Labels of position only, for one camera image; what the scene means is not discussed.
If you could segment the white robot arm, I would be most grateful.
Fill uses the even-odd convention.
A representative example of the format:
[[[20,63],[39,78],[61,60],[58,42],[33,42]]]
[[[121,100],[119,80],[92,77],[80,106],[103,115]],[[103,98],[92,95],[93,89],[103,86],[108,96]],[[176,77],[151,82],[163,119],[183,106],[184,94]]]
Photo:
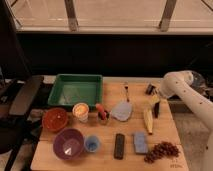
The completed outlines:
[[[213,171],[213,102],[193,89],[201,75],[191,70],[168,72],[157,88],[160,99],[177,95],[208,128],[210,134],[205,145],[201,171]]]

